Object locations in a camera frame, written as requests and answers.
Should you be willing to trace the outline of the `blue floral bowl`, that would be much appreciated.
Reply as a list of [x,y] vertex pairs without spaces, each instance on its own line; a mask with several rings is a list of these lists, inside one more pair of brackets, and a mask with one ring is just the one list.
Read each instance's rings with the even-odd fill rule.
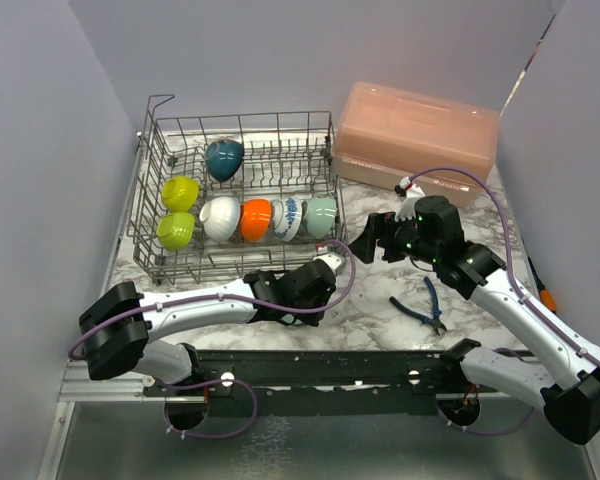
[[302,223],[302,200],[295,196],[274,200],[272,209],[271,224],[275,237],[283,242],[290,242]]

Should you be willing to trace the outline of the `yellow-green bowl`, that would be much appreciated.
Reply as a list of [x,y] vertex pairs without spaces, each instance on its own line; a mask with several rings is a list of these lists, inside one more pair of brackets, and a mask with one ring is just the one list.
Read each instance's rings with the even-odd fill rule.
[[175,176],[166,181],[161,190],[161,200],[172,213],[188,212],[199,194],[198,182],[186,176]]

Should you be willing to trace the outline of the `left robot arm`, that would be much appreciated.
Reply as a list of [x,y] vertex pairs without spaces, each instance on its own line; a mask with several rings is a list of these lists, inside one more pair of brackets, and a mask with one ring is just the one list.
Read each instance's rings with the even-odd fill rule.
[[281,276],[256,270],[222,286],[172,294],[141,293],[131,281],[116,284],[78,320],[89,377],[135,371],[190,394],[201,380],[193,350],[165,337],[215,325],[282,323],[288,316],[316,326],[343,269],[343,258],[327,253]]

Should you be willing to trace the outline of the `celadon green bowl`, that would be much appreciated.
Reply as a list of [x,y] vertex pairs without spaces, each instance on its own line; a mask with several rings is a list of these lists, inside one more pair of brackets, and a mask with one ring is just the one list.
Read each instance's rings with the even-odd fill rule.
[[337,214],[336,201],[332,197],[312,197],[304,200],[303,223],[308,233],[322,239],[327,236],[335,224]]

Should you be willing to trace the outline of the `white round bowl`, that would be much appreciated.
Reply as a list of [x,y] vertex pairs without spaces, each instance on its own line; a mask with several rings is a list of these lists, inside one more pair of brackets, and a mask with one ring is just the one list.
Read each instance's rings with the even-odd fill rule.
[[258,242],[267,232],[272,216],[271,202],[264,198],[245,201],[241,205],[239,230],[242,237],[250,242]]

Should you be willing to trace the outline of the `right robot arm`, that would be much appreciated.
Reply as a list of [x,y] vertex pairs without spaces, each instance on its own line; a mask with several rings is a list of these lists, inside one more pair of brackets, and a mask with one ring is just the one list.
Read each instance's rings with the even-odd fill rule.
[[600,347],[524,289],[491,249],[467,240],[447,198],[425,196],[410,206],[404,217],[370,214],[349,246],[353,254],[370,264],[381,248],[388,263],[412,258],[430,264],[444,285],[495,317],[539,362],[508,359],[466,340],[447,351],[441,383],[452,391],[472,383],[503,392],[542,411],[565,439],[587,444],[600,431]]

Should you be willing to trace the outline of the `dark brown bowl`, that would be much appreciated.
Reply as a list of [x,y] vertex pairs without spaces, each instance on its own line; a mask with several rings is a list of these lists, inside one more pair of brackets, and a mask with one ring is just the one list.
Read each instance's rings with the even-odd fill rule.
[[216,140],[205,150],[207,171],[218,182],[230,180],[240,169],[244,155],[242,143],[230,139]]

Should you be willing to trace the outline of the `grey bowl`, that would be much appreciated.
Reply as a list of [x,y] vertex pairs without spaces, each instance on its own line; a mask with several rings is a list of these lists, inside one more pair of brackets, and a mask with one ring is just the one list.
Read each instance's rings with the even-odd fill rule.
[[202,206],[199,219],[205,235],[217,242],[227,241],[236,231],[241,215],[241,205],[236,198],[218,197]]

